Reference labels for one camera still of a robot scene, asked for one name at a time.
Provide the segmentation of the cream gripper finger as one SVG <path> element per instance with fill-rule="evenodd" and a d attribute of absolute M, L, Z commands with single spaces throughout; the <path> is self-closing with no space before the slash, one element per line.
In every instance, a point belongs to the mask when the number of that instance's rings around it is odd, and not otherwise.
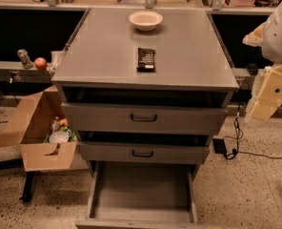
<path fill-rule="evenodd" d="M 263 42 L 264 27 L 264 23 L 259 25 L 256 29 L 254 29 L 243 38 L 242 43 L 252 47 L 261 47 Z"/>

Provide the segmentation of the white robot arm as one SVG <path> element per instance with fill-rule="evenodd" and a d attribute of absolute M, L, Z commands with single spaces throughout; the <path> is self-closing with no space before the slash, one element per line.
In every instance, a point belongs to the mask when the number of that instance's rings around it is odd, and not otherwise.
<path fill-rule="evenodd" d="M 266 22 L 243 38 L 243 43 L 260 47 L 262 56 L 272 62 L 271 67 L 256 75 L 246 109 L 246 120 L 259 123 L 282 105 L 282 2 Z"/>

